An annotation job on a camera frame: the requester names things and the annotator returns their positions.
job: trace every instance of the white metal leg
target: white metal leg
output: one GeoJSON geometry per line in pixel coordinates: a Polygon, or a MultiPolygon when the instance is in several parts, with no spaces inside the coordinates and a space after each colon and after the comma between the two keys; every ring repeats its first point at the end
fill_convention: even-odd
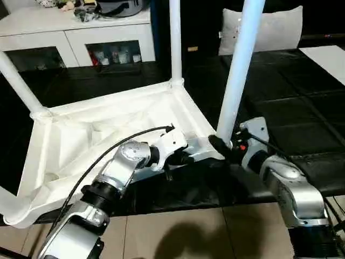
{"type": "Polygon", "coordinates": [[[232,58],[217,127],[217,136],[229,146],[264,5],[265,0],[245,0],[243,6],[240,33],[232,58]]]}
{"type": "Polygon", "coordinates": [[[0,71],[31,113],[46,111],[3,51],[0,51],[0,71]]]}
{"type": "Polygon", "coordinates": [[[182,83],[180,0],[170,0],[171,83],[182,83]]]}

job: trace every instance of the black cable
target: black cable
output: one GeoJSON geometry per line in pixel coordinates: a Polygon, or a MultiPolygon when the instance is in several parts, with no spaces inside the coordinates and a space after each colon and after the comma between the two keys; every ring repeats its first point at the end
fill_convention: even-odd
{"type": "Polygon", "coordinates": [[[283,157],[286,158],[287,160],[292,161],[291,157],[290,157],[287,153],[285,153],[283,150],[279,149],[279,148],[276,147],[275,145],[273,145],[273,144],[271,144],[271,143],[269,143],[269,142],[267,142],[267,141],[265,141],[265,140],[263,140],[263,139],[261,139],[261,138],[255,136],[255,135],[253,135],[253,134],[251,134],[251,133],[249,133],[249,132],[248,132],[248,135],[249,135],[252,139],[255,139],[255,140],[257,140],[258,142],[260,142],[260,143],[266,145],[267,147],[270,147],[271,149],[273,149],[274,151],[276,151],[279,155],[283,156],[283,157]]]}
{"type": "Polygon", "coordinates": [[[341,213],[345,216],[345,210],[343,209],[343,207],[341,207],[341,205],[339,204],[339,202],[336,200],[336,198],[334,196],[333,196],[333,200],[335,201],[335,203],[339,207],[339,210],[341,211],[341,213]]]}
{"type": "MultiPolygon", "coordinates": [[[[249,132],[247,132],[247,134],[250,136],[250,138],[253,138],[253,139],[257,140],[258,142],[260,142],[260,143],[266,145],[267,147],[272,148],[272,149],[275,150],[279,155],[281,155],[281,156],[283,156],[284,158],[286,158],[289,162],[295,164],[295,165],[297,166],[297,168],[298,168],[299,170],[301,170],[301,172],[304,174],[304,176],[305,176],[305,178],[307,179],[307,181],[308,181],[312,186],[314,186],[314,187],[316,188],[316,186],[315,186],[313,180],[311,179],[310,175],[309,175],[309,174],[308,174],[308,173],[307,173],[297,162],[295,162],[295,161],[291,158],[291,156],[289,156],[287,153],[285,153],[284,151],[282,151],[281,149],[279,149],[279,148],[276,147],[275,145],[273,145],[273,144],[271,144],[271,143],[269,143],[269,142],[267,142],[267,141],[265,141],[265,140],[263,140],[263,139],[261,139],[261,138],[255,136],[255,135],[253,135],[253,134],[251,134],[251,133],[249,133],[249,132]]],[[[324,203],[325,203],[325,204],[329,207],[329,209],[332,211],[332,214],[333,214],[334,217],[336,218],[337,222],[338,222],[338,223],[342,222],[342,220],[341,220],[339,214],[337,213],[337,211],[335,210],[335,208],[333,207],[333,205],[332,205],[332,204],[327,200],[327,198],[324,197],[323,195],[322,195],[322,198],[323,198],[324,203]]],[[[330,218],[330,213],[329,213],[329,211],[328,211],[328,209],[327,209],[327,206],[325,206],[325,210],[326,210],[326,213],[327,213],[327,215],[328,215],[329,224],[330,224],[330,226],[331,226],[331,228],[332,228],[332,231],[333,231],[334,234],[335,234],[336,231],[335,231],[335,229],[334,229],[334,225],[333,225],[333,223],[332,223],[332,219],[330,218]]],[[[339,244],[338,242],[337,242],[337,244],[338,244],[338,247],[339,247],[341,253],[345,256],[345,250],[344,250],[343,246],[342,246],[341,244],[339,244]]]]}
{"type": "Polygon", "coordinates": [[[96,161],[93,162],[93,164],[88,168],[88,170],[86,170],[86,172],[84,172],[84,174],[79,178],[78,182],[74,185],[74,187],[72,188],[70,194],[68,195],[67,199],[65,200],[64,204],[62,205],[61,209],[60,209],[60,213],[58,215],[58,217],[54,220],[53,225],[51,226],[49,233],[54,229],[54,227],[57,225],[57,223],[59,222],[59,220],[62,218],[66,207],[68,205],[68,203],[70,202],[74,192],[77,190],[78,186],[81,184],[81,182],[84,180],[84,178],[89,174],[89,172],[91,172],[91,170],[99,163],[99,161],[102,160],[102,158],[104,158],[110,151],[112,151],[113,149],[117,148],[118,146],[122,145],[123,143],[127,142],[130,139],[133,139],[135,137],[138,137],[140,135],[152,132],[152,131],[158,131],[158,130],[166,130],[166,131],[171,131],[173,130],[174,127],[173,126],[163,126],[163,127],[156,127],[156,128],[151,128],[151,129],[147,129],[145,131],[141,131],[138,133],[135,133],[125,139],[122,139],[121,141],[117,142],[116,144],[114,144],[113,146],[111,146],[108,150],[106,150],[103,154],[100,155],[100,157],[98,157],[96,159],[96,161]]]}

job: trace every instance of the white shelf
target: white shelf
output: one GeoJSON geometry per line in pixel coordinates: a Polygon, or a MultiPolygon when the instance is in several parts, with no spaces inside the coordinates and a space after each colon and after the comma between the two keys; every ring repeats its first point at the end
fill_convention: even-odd
{"type": "Polygon", "coordinates": [[[35,6],[22,8],[3,18],[0,21],[0,37],[28,33],[150,23],[149,8],[130,17],[101,19],[82,23],[75,18],[73,11],[63,12],[58,8],[35,6]]]}

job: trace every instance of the glass cabinet door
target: glass cabinet door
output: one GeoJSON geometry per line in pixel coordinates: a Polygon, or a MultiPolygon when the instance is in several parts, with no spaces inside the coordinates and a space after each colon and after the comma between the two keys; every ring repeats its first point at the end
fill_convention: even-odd
{"type": "Polygon", "coordinates": [[[19,72],[65,67],[56,47],[11,50],[5,53],[19,72]]]}
{"type": "Polygon", "coordinates": [[[141,62],[138,40],[86,44],[86,49],[94,66],[141,62]]]}

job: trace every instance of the black tiled surface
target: black tiled surface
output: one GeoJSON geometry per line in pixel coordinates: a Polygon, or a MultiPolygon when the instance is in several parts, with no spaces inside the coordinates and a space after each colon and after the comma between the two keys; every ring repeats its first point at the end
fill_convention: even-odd
{"type": "MultiPolygon", "coordinates": [[[[216,128],[231,56],[189,60],[185,88],[216,128]]],[[[25,74],[40,101],[56,106],[169,79],[169,66],[143,63],[41,71],[25,74]]],[[[30,140],[32,121],[25,106],[0,78],[0,112],[8,122],[0,166],[2,184],[16,192],[30,140]]],[[[327,195],[345,194],[343,175],[344,86],[298,50],[259,52],[253,56],[238,121],[265,116],[271,140],[295,155],[327,195]]],[[[173,182],[158,175],[130,187],[117,215],[268,202],[272,195],[255,175],[236,166],[207,160],[173,171],[173,182]]],[[[51,221],[56,213],[43,215],[51,221]]]]}

